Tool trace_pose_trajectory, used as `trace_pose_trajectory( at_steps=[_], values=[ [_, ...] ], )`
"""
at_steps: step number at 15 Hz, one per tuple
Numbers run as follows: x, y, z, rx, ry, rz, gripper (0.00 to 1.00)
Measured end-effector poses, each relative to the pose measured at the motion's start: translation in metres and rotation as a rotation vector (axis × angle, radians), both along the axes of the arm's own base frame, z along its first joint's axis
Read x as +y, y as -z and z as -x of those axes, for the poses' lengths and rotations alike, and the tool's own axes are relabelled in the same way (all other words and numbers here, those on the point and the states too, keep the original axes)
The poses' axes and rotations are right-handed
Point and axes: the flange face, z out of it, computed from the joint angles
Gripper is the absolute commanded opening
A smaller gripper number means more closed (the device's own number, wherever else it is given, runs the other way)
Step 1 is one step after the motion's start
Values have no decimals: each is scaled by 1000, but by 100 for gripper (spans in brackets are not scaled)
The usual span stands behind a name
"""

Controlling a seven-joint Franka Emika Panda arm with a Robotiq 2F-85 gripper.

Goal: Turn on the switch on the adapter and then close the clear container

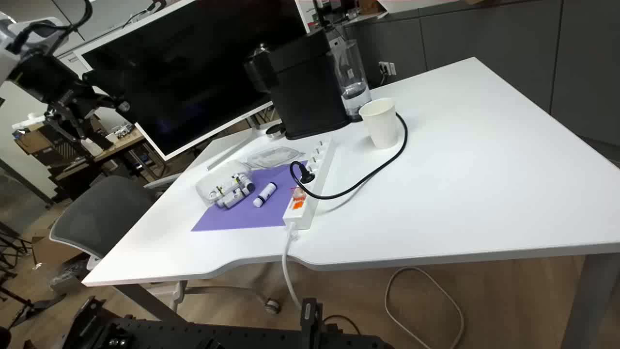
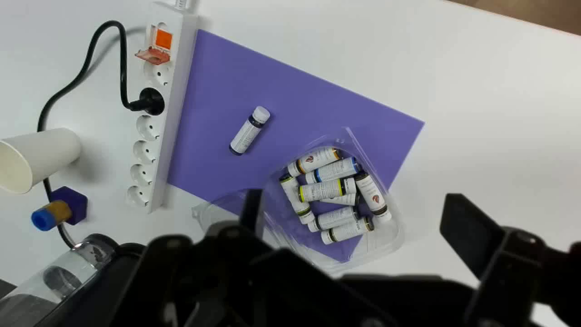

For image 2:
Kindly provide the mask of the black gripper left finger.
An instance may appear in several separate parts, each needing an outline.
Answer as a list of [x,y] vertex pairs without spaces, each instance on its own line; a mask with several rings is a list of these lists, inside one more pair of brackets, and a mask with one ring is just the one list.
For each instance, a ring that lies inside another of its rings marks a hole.
[[263,214],[261,198],[261,189],[249,189],[240,214],[240,224],[252,233],[260,231],[260,222]]

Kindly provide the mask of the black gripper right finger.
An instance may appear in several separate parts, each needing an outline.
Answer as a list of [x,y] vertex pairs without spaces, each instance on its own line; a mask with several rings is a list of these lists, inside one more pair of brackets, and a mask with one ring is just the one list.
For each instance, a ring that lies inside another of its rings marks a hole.
[[459,193],[445,196],[439,234],[476,278],[483,276],[505,236],[486,213]]

